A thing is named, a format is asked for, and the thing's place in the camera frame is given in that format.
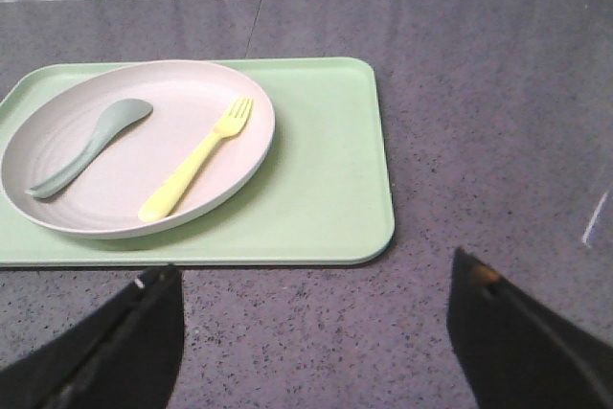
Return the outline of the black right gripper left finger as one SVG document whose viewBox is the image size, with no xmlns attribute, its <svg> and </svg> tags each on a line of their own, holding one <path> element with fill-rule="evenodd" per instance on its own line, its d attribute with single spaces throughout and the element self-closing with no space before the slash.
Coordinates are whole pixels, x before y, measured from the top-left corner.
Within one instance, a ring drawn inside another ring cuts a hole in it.
<svg viewBox="0 0 613 409">
<path fill-rule="evenodd" d="M 4 408 L 164 408 L 185 340 L 182 273 L 150 268 L 1 372 Z"/>
</svg>

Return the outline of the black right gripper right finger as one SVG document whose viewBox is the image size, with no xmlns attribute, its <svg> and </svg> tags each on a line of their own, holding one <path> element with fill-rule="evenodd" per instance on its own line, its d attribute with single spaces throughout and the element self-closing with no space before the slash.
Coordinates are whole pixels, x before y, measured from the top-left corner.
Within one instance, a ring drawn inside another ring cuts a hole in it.
<svg viewBox="0 0 613 409">
<path fill-rule="evenodd" d="M 463 248 L 454 252 L 447 330 L 481 408 L 609 408 L 612 348 Z"/>
</svg>

